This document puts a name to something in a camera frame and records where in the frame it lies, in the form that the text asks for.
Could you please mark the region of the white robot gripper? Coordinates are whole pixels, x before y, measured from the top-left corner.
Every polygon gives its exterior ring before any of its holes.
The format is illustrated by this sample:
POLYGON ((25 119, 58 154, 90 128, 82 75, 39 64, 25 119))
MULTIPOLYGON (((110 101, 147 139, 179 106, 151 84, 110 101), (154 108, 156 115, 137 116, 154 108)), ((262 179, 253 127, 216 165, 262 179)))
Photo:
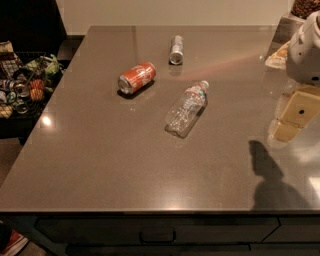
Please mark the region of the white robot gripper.
MULTIPOLYGON (((293 80, 320 85, 320 11, 308 16, 292 36, 286 61, 286 71, 293 80)), ((296 135, 320 113, 320 88, 301 87, 285 98, 278 112, 273 138, 282 142, 296 135)))

